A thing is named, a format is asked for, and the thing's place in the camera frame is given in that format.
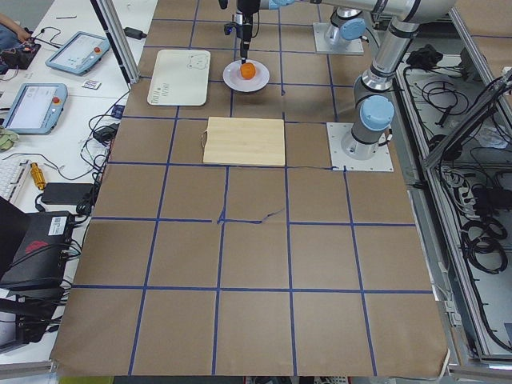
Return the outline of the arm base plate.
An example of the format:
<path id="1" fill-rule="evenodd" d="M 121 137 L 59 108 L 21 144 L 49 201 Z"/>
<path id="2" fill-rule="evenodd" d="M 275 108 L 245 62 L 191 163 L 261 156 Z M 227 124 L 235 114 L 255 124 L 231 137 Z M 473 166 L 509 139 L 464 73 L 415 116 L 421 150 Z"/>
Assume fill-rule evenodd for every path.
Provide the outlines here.
<path id="1" fill-rule="evenodd" d="M 341 30 L 330 23 L 313 24 L 315 49 L 318 54 L 340 54 L 362 56 L 364 49 L 360 38 L 345 40 Z"/>
<path id="2" fill-rule="evenodd" d="M 386 135 L 376 143 L 362 144 L 352 135 L 352 123 L 326 124 L 331 168 L 337 171 L 393 172 Z"/>

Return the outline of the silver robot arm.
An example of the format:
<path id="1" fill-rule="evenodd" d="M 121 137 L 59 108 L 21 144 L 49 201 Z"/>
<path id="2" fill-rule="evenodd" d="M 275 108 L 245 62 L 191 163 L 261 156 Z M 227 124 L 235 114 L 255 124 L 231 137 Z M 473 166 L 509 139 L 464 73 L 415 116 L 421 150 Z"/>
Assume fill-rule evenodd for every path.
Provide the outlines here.
<path id="1" fill-rule="evenodd" d="M 232 20 L 224 25 L 224 34 L 234 30 L 239 40 L 239 53 L 242 63 L 247 62 L 253 32 L 254 15 L 260 10 L 278 10 L 293 4 L 294 1 L 237 0 L 236 12 Z M 335 6 L 328 22 L 313 24 L 316 51 L 320 54 L 363 55 L 361 36 L 366 32 L 366 22 L 362 11 Z"/>
<path id="2" fill-rule="evenodd" d="M 354 84 L 358 120 L 351 128 L 357 144 L 378 143 L 394 117 L 394 106 L 384 95 L 391 86 L 398 64 L 416 37 L 421 24 L 433 22 L 447 14 L 454 1 L 328 1 L 338 8 L 369 11 L 391 16 L 391 22 L 371 66 Z"/>

